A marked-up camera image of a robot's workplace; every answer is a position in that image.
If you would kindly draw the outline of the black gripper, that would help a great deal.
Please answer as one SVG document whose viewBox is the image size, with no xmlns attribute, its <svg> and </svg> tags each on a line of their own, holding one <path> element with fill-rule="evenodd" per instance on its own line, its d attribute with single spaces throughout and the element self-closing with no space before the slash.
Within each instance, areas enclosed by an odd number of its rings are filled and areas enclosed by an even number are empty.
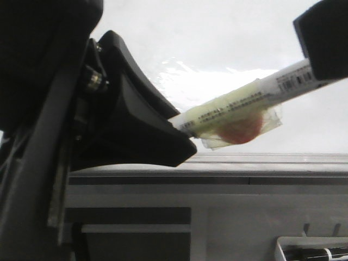
<svg viewBox="0 0 348 261">
<path fill-rule="evenodd" d="M 63 243 L 71 169 L 98 166 L 96 100 L 108 89 L 90 34 L 103 1 L 1 1 L 1 260 L 88 260 Z"/>
</svg>

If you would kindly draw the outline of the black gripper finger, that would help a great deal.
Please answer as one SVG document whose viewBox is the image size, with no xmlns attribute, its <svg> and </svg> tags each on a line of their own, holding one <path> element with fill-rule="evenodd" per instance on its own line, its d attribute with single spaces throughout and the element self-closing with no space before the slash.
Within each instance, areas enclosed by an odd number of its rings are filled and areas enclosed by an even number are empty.
<svg viewBox="0 0 348 261">
<path fill-rule="evenodd" d="M 110 30 L 99 40 L 106 91 L 87 94 L 88 128 L 81 168 L 113 164 L 178 166 L 197 152 L 168 120 L 178 110 L 141 71 L 122 37 Z"/>
<path fill-rule="evenodd" d="M 347 77 L 347 0 L 319 1 L 293 25 L 318 80 Z"/>
</svg>

